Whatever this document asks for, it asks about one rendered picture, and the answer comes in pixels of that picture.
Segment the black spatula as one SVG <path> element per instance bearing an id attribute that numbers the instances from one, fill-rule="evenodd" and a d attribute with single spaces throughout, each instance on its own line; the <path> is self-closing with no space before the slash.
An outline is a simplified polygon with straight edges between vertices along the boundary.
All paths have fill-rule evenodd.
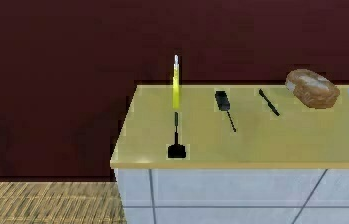
<path id="1" fill-rule="evenodd" d="M 215 100 L 218 106 L 218 109 L 222 112 L 225 112 L 229 118 L 232 130 L 237 131 L 233 119 L 230 115 L 230 101 L 228 99 L 227 93 L 225 91 L 218 90 L 215 92 Z"/>
<path id="2" fill-rule="evenodd" d="M 177 112 L 174 113 L 174 143 L 168 147 L 168 157 L 169 158 L 185 158 L 186 157 L 186 147 L 179 143 L 179 133 L 178 133 L 178 125 L 179 125 L 179 114 Z"/>

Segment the black knife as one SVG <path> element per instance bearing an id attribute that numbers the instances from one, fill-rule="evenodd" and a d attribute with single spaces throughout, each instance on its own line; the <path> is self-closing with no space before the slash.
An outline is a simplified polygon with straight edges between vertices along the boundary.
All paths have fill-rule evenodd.
<path id="1" fill-rule="evenodd" d="M 280 113 L 276 109 L 276 107 L 272 104 L 272 102 L 268 99 L 262 89 L 258 90 L 259 95 L 267 102 L 267 106 L 271 109 L 271 111 L 276 115 L 280 116 Z"/>

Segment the yellow spray bottle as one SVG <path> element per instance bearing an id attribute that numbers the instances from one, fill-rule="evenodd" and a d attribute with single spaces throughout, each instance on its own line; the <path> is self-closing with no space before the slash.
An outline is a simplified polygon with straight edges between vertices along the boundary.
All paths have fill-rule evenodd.
<path id="1" fill-rule="evenodd" d="M 174 67 L 173 67 L 173 108 L 178 109 L 180 105 L 180 90 L 179 90 L 179 56 L 174 55 Z"/>

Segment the white cupboard with yellow worktop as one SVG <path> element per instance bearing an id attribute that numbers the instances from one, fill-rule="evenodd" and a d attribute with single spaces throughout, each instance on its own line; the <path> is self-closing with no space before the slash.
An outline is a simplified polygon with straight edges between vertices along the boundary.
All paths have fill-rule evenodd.
<path id="1" fill-rule="evenodd" d="M 262 89 L 276 116 L 259 95 Z M 349 224 L 349 96 L 329 109 L 281 85 L 141 85 L 110 165 L 128 224 Z M 169 158 L 174 113 L 185 158 Z"/>

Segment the brown bread loaf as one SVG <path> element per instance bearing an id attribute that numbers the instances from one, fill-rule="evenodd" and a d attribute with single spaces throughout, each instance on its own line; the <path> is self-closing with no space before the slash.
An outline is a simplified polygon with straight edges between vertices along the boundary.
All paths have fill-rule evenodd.
<path id="1" fill-rule="evenodd" d="M 340 90 L 330 80 L 308 69 L 296 69 L 286 76 L 286 88 L 308 108 L 334 106 Z"/>

